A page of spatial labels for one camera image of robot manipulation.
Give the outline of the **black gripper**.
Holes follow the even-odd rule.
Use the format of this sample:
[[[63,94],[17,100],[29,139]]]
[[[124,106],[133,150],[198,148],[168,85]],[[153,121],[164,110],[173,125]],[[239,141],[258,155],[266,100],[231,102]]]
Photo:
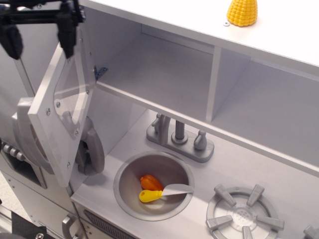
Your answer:
[[[84,8],[77,0],[60,0],[58,9],[40,10],[38,6],[52,0],[2,0],[0,2],[0,44],[9,57],[19,60],[23,50],[22,37],[16,24],[49,24],[59,22],[58,39],[68,59],[74,55],[76,27],[84,22]]]

